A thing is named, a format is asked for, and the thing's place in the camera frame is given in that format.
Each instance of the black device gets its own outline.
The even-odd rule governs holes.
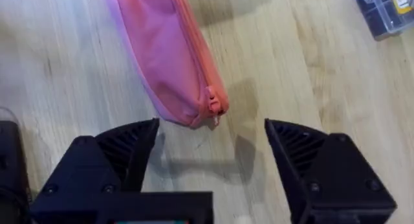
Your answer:
[[[74,139],[29,209],[18,126],[0,121],[0,223],[213,223],[211,192],[141,192],[158,126],[153,119]],[[380,224],[396,209],[348,136],[275,120],[265,128],[293,224]]]
[[[397,204],[354,142],[265,120],[293,224],[382,224]]]

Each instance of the wooden table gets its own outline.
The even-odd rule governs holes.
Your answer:
[[[213,190],[217,223],[290,223],[267,117],[352,136],[399,205],[389,222],[413,222],[414,30],[374,41],[355,0],[190,1],[231,108],[215,131],[162,122],[145,191]],[[105,0],[0,0],[0,106],[34,190],[73,138],[157,116]]]

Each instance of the orange zipper pull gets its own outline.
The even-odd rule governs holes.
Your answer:
[[[220,124],[220,112],[223,111],[223,108],[212,86],[206,87],[206,92],[208,97],[208,109],[213,114],[214,125],[218,126]]]

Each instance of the plastic storage box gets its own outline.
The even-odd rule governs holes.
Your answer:
[[[413,0],[356,0],[376,40],[414,26]]]

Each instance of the fabric pouch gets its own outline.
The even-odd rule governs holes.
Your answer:
[[[160,115],[196,128],[228,98],[188,0],[107,0]]]

